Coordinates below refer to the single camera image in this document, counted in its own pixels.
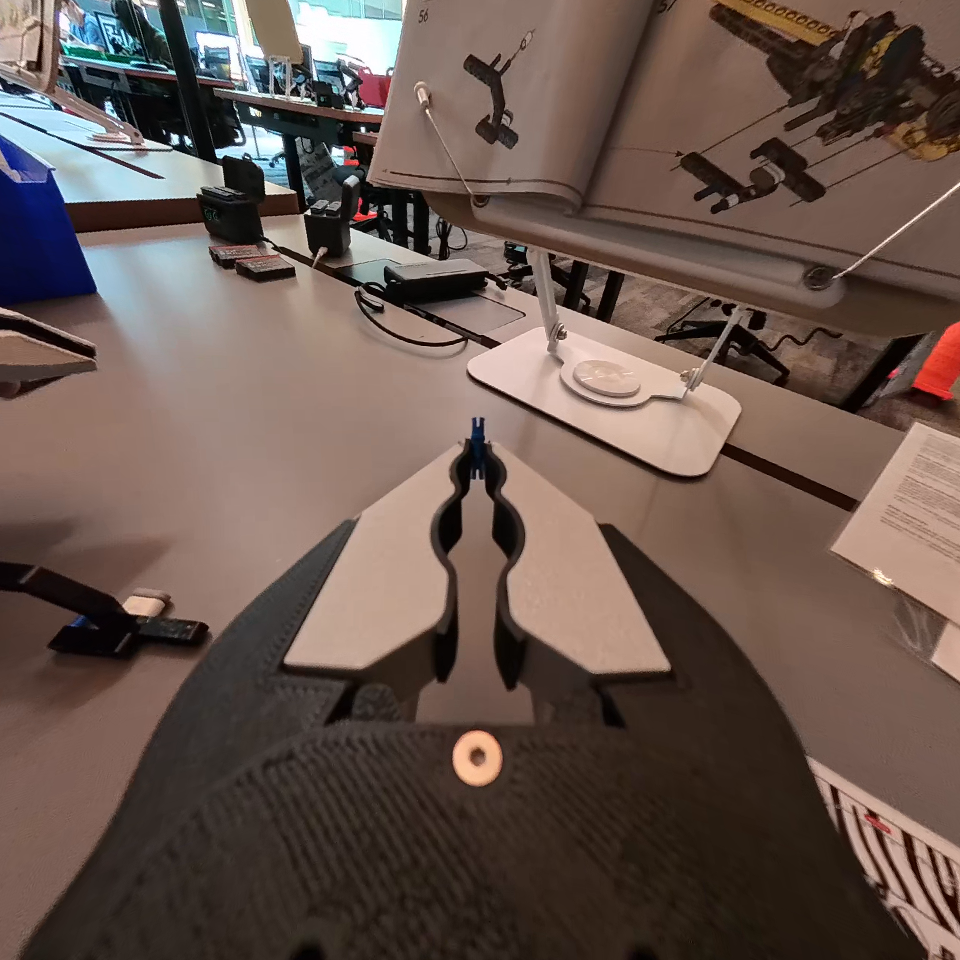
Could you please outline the black power adapter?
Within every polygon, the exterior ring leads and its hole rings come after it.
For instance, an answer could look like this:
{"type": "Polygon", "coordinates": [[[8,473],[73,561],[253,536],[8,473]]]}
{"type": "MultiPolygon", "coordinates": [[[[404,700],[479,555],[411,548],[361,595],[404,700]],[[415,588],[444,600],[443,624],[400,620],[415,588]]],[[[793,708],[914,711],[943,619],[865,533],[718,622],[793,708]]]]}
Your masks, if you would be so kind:
{"type": "Polygon", "coordinates": [[[421,305],[470,297],[487,285],[488,272],[468,259],[388,262],[383,269],[387,298],[398,305],[421,305]]]}

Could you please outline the black office chair base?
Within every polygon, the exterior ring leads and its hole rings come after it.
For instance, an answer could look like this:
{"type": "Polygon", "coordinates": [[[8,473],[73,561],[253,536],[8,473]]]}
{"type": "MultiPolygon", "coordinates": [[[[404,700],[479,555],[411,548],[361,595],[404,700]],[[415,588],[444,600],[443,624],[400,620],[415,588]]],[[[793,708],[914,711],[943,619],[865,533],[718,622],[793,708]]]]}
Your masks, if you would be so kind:
{"type": "MultiPolygon", "coordinates": [[[[717,298],[703,297],[686,309],[677,318],[672,319],[666,329],[654,337],[658,343],[679,343],[687,341],[710,340],[714,345],[719,340],[727,319],[736,305],[717,298]]],[[[774,349],[762,341],[758,333],[764,330],[767,313],[755,308],[747,308],[746,318],[740,321],[737,329],[732,330],[714,358],[714,363],[727,366],[732,354],[740,358],[754,359],[774,371],[773,384],[786,386],[789,368],[776,356],[774,349]]]]}

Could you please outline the lego instruction booklet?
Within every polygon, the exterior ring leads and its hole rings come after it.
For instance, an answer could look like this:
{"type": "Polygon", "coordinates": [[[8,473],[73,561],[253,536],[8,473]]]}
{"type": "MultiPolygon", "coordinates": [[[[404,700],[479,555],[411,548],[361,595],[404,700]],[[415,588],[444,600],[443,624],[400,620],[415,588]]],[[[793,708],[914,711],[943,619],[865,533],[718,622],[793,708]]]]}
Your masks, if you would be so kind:
{"type": "Polygon", "coordinates": [[[840,267],[958,186],[958,2],[408,2],[370,174],[840,267]]]}

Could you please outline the black charging case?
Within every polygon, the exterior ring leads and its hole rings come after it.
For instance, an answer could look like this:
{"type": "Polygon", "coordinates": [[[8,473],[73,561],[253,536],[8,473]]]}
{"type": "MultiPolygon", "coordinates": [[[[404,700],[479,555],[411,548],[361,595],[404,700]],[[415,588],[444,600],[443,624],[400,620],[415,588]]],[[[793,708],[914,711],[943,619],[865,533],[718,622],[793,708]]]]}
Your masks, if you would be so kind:
{"type": "Polygon", "coordinates": [[[304,225],[310,252],[318,257],[321,251],[332,258],[341,258],[352,243],[351,228],[361,199],[362,179],[354,168],[339,184],[334,198],[318,198],[306,210],[304,225]]]}
{"type": "Polygon", "coordinates": [[[223,184],[201,186],[197,201],[207,232],[233,245],[255,245],[263,239],[260,206],[266,181],[249,155],[222,158],[223,184]]]}

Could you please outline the black angled lego piece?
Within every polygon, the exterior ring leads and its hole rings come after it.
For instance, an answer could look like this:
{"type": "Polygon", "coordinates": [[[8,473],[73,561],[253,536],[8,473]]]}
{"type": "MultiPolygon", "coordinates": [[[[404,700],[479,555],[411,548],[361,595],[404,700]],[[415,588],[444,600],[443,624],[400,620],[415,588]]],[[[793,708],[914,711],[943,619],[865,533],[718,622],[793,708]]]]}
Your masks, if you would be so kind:
{"type": "Polygon", "coordinates": [[[162,591],[140,588],[120,602],[53,570],[11,561],[1,563],[1,590],[75,616],[48,643],[55,654],[124,661],[145,645],[193,649],[210,639],[208,624],[174,617],[172,599],[162,591]]]}

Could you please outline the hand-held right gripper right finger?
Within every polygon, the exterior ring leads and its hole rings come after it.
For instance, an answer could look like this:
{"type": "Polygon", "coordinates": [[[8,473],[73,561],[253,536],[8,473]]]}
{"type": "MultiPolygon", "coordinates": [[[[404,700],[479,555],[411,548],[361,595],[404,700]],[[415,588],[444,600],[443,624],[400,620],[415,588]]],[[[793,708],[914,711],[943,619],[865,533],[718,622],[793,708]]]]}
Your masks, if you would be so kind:
{"type": "Polygon", "coordinates": [[[671,664],[594,516],[506,446],[486,445],[491,533],[505,558],[494,657],[535,700],[660,680],[671,664]]]}

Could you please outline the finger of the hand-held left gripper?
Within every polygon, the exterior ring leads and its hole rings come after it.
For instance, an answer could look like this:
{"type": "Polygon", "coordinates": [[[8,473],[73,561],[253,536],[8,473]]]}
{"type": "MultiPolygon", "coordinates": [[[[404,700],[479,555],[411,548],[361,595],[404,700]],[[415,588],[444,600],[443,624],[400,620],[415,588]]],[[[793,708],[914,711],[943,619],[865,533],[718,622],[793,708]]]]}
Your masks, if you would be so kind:
{"type": "Polygon", "coordinates": [[[17,311],[1,309],[1,383],[45,385],[96,371],[94,343],[17,311]]]}

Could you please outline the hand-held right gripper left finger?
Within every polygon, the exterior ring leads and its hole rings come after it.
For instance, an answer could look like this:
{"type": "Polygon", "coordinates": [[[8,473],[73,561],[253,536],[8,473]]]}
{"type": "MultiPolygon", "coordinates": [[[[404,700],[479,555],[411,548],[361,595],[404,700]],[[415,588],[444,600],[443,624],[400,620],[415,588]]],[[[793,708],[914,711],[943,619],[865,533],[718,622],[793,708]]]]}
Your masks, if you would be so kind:
{"type": "Polygon", "coordinates": [[[461,444],[349,525],[282,665],[296,676],[387,687],[402,704],[450,677],[458,647],[461,444]]]}

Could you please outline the black white patterned sheet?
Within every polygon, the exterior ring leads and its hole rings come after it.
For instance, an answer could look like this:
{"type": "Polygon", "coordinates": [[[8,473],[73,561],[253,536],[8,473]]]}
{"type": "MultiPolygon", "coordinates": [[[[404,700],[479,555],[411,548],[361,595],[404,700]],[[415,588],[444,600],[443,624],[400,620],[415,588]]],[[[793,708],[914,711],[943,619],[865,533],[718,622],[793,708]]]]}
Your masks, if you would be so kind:
{"type": "Polygon", "coordinates": [[[813,758],[827,813],[874,892],[930,959],[959,957],[959,848],[813,758]]]}

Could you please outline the white book stand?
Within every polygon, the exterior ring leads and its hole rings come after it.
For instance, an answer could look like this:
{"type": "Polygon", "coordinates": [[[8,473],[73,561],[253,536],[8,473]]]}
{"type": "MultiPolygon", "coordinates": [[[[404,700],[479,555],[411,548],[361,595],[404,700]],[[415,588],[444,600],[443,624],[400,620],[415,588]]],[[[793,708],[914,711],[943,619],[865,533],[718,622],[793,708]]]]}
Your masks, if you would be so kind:
{"type": "Polygon", "coordinates": [[[954,184],[892,231],[880,243],[842,270],[808,267],[773,282],[762,274],[737,270],[731,247],[710,252],[711,244],[692,237],[663,233],[623,223],[585,220],[537,202],[489,199],[467,187],[471,207],[487,213],[493,231],[517,234],[533,229],[539,246],[528,242],[534,266],[541,326],[468,363],[467,373],[481,386],[531,408],[586,437],[629,455],[663,473],[698,478],[714,466],[741,413],[728,393],[702,387],[721,348],[732,338],[747,306],[761,298],[802,291],[816,293],[816,306],[833,306],[844,294],[846,277],[875,258],[896,239],[958,193],[954,184]],[[675,269],[707,292],[718,293],[723,282],[739,282],[750,292],[738,297],[710,354],[686,372],[640,360],[637,356],[564,328],[550,281],[548,253],[580,246],[602,266],[642,274],[645,269],[675,269]]]}
{"type": "Polygon", "coordinates": [[[108,51],[102,31],[89,31],[87,19],[76,2],[3,1],[2,90],[38,94],[55,107],[90,122],[92,143],[146,151],[147,142],[133,125],[114,118],[60,84],[66,46],[78,47],[85,57],[108,51]]]}

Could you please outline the paper sheet in plastic sleeve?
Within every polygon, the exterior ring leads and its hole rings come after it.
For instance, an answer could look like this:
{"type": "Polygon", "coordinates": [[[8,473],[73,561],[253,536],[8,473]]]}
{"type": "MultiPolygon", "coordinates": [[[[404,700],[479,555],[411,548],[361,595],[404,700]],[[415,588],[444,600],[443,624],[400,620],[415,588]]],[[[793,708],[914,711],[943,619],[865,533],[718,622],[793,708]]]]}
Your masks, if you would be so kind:
{"type": "Polygon", "coordinates": [[[831,553],[894,594],[894,639],[959,681],[959,438],[916,422],[831,553]]]}

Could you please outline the orange traffic cone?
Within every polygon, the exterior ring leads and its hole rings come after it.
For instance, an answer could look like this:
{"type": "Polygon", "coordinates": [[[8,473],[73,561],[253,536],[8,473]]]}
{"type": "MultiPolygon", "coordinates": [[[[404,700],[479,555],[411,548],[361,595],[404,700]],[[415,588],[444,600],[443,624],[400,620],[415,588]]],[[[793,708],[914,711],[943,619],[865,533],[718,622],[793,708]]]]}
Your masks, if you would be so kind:
{"type": "Polygon", "coordinates": [[[959,322],[944,330],[923,361],[912,389],[940,402],[954,399],[959,379],[959,322]]]}

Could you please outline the blue plastic bin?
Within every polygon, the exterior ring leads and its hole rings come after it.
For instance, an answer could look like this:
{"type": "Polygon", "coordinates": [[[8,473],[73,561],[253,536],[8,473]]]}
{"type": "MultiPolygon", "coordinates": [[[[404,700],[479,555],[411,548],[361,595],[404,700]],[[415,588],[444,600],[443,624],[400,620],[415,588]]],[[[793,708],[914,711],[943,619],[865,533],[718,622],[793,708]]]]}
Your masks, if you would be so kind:
{"type": "Polygon", "coordinates": [[[6,137],[1,151],[1,306],[95,294],[54,169],[6,137]]]}

